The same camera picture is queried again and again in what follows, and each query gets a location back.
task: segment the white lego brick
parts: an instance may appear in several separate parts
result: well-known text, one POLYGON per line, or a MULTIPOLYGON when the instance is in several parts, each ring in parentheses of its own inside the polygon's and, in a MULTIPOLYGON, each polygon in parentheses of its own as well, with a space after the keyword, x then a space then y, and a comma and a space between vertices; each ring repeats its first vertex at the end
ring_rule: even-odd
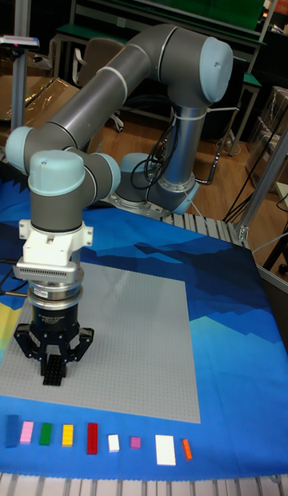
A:
POLYGON ((112 434, 108 436, 108 447, 110 453, 114 453, 120 450, 118 434, 112 434))
POLYGON ((159 466, 176 466, 173 435, 155 435, 156 457, 159 466))

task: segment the red lego brick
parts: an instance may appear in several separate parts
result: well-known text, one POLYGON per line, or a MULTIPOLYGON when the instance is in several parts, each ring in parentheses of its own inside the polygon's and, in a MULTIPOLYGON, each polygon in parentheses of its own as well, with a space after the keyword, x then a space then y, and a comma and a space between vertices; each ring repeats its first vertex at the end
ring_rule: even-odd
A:
POLYGON ((96 455, 98 452, 98 424, 88 423, 87 455, 96 455))
POLYGON ((184 449, 185 459, 187 461, 192 460, 192 453, 191 453, 191 450, 190 450, 188 439, 183 439, 182 440, 182 446, 183 446, 183 449, 184 449))

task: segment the orange lego brick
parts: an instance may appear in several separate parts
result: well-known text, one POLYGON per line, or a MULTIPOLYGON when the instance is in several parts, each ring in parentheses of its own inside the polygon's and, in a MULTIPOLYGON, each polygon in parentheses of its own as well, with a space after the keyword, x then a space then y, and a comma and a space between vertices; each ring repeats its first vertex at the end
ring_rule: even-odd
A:
POLYGON ((182 440, 182 446, 183 446, 183 449, 184 449, 185 459, 187 461, 192 460, 192 453, 191 453, 191 450, 190 450, 188 439, 183 439, 182 440))

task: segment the cardboard box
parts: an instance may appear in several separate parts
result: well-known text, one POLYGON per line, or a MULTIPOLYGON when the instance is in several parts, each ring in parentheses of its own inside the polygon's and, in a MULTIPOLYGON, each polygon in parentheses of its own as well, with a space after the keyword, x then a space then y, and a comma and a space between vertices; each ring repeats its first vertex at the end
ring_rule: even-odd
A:
POLYGON ((273 87, 261 117, 272 131, 279 123, 275 133, 282 135, 288 124, 288 89, 273 87))
MULTIPOLYGON (((271 134, 272 134, 271 130, 260 131, 254 142, 250 144, 250 156, 246 160, 246 164, 245 164, 248 173, 252 171, 252 168, 256 160, 261 155, 263 149, 265 149, 264 152, 262 153, 262 156, 258 164, 254 168, 250 176, 253 186, 256 186, 258 184, 258 181, 260 177, 263 175, 266 167, 268 166, 271 157, 275 151, 275 148, 278 144, 278 141, 280 139, 278 135, 274 135, 272 140, 268 142, 271 134)), ((288 184, 288 155, 286 156, 286 159, 283 162, 282 167, 280 168, 275 180, 273 181, 273 183, 269 188, 269 192, 272 192, 273 194, 278 193, 275 186, 276 182, 288 184)))
POLYGON ((262 118, 258 117, 256 119, 256 123, 254 124, 254 128, 252 129, 251 131, 251 134, 248 138, 248 141, 246 143, 246 147, 248 148, 249 152, 252 153, 252 151, 254 150, 255 148, 255 143, 257 141, 257 138, 260 134, 260 132, 266 132, 268 131, 268 126, 267 124, 263 121, 262 118))
MULTIPOLYGON (((56 114, 76 93, 77 87, 59 78, 27 77, 25 124, 40 128, 56 114)), ((12 77, 0 77, 0 146, 10 135, 12 77)), ((103 128, 91 139, 87 153, 101 149, 103 128)))
MULTIPOLYGON (((13 63, 10 60, 9 50, 0 50, 0 76, 13 73, 13 63)), ((34 52, 28 53, 27 76, 52 77, 53 67, 49 57, 34 52)))

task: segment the metal frame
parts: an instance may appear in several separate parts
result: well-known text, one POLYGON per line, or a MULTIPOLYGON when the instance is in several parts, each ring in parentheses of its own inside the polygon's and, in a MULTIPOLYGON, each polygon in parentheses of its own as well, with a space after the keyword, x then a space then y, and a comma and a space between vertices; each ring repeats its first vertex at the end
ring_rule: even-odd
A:
POLYGON ((260 207, 264 197, 266 196, 271 183, 277 177, 278 171, 286 158, 288 152, 288 125, 286 126, 283 135, 281 136, 276 149, 271 157, 270 163, 265 169, 252 198, 243 213, 240 221, 234 226, 234 231, 237 238, 241 238, 248 231, 249 225, 254 219, 258 208, 260 207))
MULTIPOLYGON (((28 37, 30 30, 31 0, 15 0, 14 35, 28 37)), ((13 64, 11 131, 24 123, 28 52, 16 58, 13 64)))

